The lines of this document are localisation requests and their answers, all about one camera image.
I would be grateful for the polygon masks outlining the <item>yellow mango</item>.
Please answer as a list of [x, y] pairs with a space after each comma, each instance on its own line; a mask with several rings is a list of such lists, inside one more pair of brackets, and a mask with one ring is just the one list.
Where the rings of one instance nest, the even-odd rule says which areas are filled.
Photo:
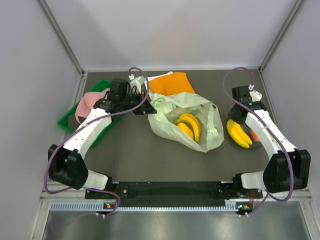
[[182, 130], [185, 134], [187, 134], [191, 139], [195, 139], [193, 130], [186, 123], [179, 122], [177, 124], [177, 127], [180, 130]]

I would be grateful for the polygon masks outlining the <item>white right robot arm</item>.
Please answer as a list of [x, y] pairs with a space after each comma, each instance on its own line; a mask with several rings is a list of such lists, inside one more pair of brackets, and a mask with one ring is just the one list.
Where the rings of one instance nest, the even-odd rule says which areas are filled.
[[233, 192], [245, 198], [252, 189], [269, 193], [301, 190], [309, 180], [311, 155], [290, 143], [272, 121], [262, 94], [253, 85], [234, 87], [232, 97], [239, 102], [228, 113], [226, 129], [232, 140], [244, 149], [264, 147], [269, 162], [263, 171], [238, 173]]

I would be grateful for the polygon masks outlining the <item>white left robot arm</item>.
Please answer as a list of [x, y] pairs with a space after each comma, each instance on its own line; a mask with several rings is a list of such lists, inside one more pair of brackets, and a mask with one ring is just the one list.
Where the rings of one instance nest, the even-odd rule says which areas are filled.
[[69, 188], [96, 189], [102, 198], [109, 198], [114, 191], [112, 180], [102, 173], [89, 170], [84, 158], [101, 132], [115, 121], [115, 116], [133, 112], [136, 115], [155, 114], [148, 101], [149, 81], [137, 77], [128, 81], [114, 78], [104, 93], [94, 92], [88, 104], [87, 117], [68, 140], [52, 145], [48, 150], [47, 179]]

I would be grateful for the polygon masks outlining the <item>green avocado print plastic bag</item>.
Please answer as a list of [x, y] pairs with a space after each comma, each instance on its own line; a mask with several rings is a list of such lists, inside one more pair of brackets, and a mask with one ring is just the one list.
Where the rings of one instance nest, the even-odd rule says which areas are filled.
[[189, 92], [169, 96], [153, 93], [151, 105], [157, 113], [148, 120], [156, 135], [204, 153], [223, 143], [222, 120], [211, 101]]

